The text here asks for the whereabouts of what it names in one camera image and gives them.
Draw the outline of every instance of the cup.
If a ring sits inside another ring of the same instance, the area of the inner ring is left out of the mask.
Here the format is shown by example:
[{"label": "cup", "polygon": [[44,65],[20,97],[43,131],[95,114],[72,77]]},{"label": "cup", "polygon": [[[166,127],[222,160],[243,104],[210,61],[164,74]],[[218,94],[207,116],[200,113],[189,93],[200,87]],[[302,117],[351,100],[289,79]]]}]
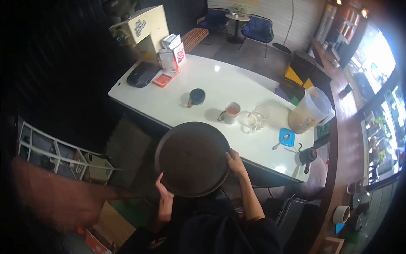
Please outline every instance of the cup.
[{"label": "cup", "polygon": [[347,185],[347,193],[352,195],[355,193],[366,193],[367,191],[364,188],[364,182],[368,182],[368,178],[364,177],[355,182]]},{"label": "cup", "polygon": [[345,223],[350,217],[349,206],[337,206],[333,214],[333,223]]},{"label": "cup", "polygon": [[268,118],[269,110],[266,107],[257,106],[248,114],[246,124],[251,128],[251,132],[254,133],[266,125]]},{"label": "cup", "polygon": [[333,64],[334,67],[336,67],[336,68],[340,67],[340,64],[339,64],[338,61],[335,60],[335,59],[333,60],[332,64]]},{"label": "cup", "polygon": [[327,49],[328,48],[328,42],[324,41],[322,47],[323,47],[323,49]]},{"label": "cup", "polygon": [[205,98],[206,94],[202,89],[193,89],[189,95],[188,108],[191,108],[193,105],[202,104]]},{"label": "cup", "polygon": [[226,124],[234,124],[238,114],[241,111],[241,107],[235,102],[229,102],[226,108],[217,118],[219,122],[225,122]]}]

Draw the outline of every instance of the blue chair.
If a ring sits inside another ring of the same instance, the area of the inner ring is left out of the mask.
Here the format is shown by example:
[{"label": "blue chair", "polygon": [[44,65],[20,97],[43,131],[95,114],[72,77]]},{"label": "blue chair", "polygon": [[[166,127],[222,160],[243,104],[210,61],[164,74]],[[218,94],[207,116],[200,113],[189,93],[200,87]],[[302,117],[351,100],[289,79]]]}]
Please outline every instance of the blue chair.
[{"label": "blue chair", "polygon": [[244,36],[240,47],[243,45],[246,38],[250,38],[256,41],[265,43],[265,58],[268,43],[274,38],[274,32],[272,31],[272,20],[265,17],[251,15],[250,21],[241,27],[241,33]]},{"label": "blue chair", "polygon": [[197,21],[197,24],[199,27],[209,30],[209,34],[217,33],[222,30],[225,30],[226,33],[228,34],[227,25],[229,21],[228,18],[226,17],[226,14],[229,13],[230,13],[229,9],[209,8],[206,16],[202,19],[199,19]]}]

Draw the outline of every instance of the blue lid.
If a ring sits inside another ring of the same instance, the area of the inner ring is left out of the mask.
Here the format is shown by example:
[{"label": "blue lid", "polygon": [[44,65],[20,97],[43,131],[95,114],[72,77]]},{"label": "blue lid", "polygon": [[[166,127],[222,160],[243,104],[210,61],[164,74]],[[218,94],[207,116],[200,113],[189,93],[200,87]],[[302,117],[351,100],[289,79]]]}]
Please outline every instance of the blue lid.
[{"label": "blue lid", "polygon": [[343,229],[345,223],[337,223],[335,224],[335,234],[338,234],[341,229]]},{"label": "blue lid", "polygon": [[286,133],[289,133],[290,137],[289,137],[288,140],[284,140],[281,144],[285,145],[285,146],[288,146],[288,147],[292,147],[295,144],[295,133],[293,131],[287,129],[287,128],[282,128],[279,131],[279,142],[281,142],[283,140],[283,136]]}]

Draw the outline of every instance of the black mug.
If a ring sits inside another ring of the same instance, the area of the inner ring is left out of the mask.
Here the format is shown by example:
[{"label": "black mug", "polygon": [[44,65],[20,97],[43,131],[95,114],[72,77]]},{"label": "black mug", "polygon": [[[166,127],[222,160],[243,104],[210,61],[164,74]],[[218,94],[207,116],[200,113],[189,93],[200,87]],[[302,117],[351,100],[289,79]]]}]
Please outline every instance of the black mug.
[{"label": "black mug", "polygon": [[205,92],[200,89],[196,88],[190,92],[190,97],[188,101],[188,108],[191,108],[193,105],[200,105],[204,102],[206,98]]},{"label": "black mug", "polygon": [[298,149],[299,150],[299,160],[302,163],[302,165],[310,163],[317,158],[316,149],[314,149],[313,147],[310,147],[310,148],[306,148],[303,151],[301,151],[300,149],[302,148],[302,144],[299,143],[299,145],[300,145],[300,147]]}]

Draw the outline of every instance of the white metal shelf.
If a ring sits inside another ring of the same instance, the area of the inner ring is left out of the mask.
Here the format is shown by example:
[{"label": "white metal shelf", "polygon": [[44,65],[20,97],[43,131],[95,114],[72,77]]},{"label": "white metal shelf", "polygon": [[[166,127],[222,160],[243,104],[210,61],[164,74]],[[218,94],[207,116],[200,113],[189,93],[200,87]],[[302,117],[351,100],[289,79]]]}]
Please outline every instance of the white metal shelf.
[{"label": "white metal shelf", "polygon": [[[24,137],[22,136],[22,134],[23,134],[24,127],[27,127],[27,128],[30,129],[30,142],[29,143],[27,143],[27,142],[25,142],[23,140]],[[53,140],[53,145],[54,145],[56,154],[53,154],[53,153],[51,153],[49,151],[44,151],[44,150],[42,150],[42,149],[40,149],[38,147],[35,147],[32,144],[32,133],[33,133],[33,131],[39,133],[40,135],[42,135],[44,137],[47,137],[47,138]],[[61,155],[61,153],[60,153],[60,149],[59,149],[59,145],[58,145],[59,143],[65,145],[65,146],[67,146],[69,148],[75,149],[77,151],[77,153],[79,154],[78,160],[73,160],[71,158],[63,157]],[[23,122],[23,125],[21,127],[20,136],[19,136],[19,146],[18,146],[18,154],[19,155],[20,155],[20,151],[21,151],[21,146],[24,146],[24,147],[28,148],[28,157],[27,157],[28,161],[30,161],[31,151],[34,151],[35,153],[38,153],[40,155],[45,155],[47,157],[50,157],[50,158],[56,160],[55,167],[54,167],[54,173],[58,173],[58,168],[60,167],[61,162],[67,162],[67,163],[74,164],[75,167],[73,169],[70,166],[68,166],[68,168],[71,170],[71,172],[72,172],[75,179],[78,179],[77,175],[80,174],[79,180],[83,179],[84,173],[85,173],[86,170],[89,169],[89,166],[94,167],[94,168],[99,168],[99,169],[108,169],[108,170],[110,170],[110,172],[108,174],[108,177],[107,177],[107,181],[106,181],[105,184],[107,184],[107,182],[109,181],[110,176],[113,173],[113,170],[122,171],[122,169],[114,168],[110,164],[110,162],[108,160],[106,160],[106,159],[104,159],[104,161],[105,161],[105,164],[108,165],[108,167],[107,166],[93,165],[93,164],[88,163],[88,161],[86,160],[86,158],[85,158],[85,156],[83,155],[82,152],[90,153],[90,154],[95,155],[95,156],[101,156],[101,154],[98,154],[98,153],[95,153],[95,152],[80,148],[78,146],[69,144],[69,143],[67,143],[65,141],[62,141],[62,140],[57,139],[55,137],[52,137],[51,135],[40,131],[39,129],[33,127],[32,125],[30,125],[30,124],[28,124],[26,122]]]}]

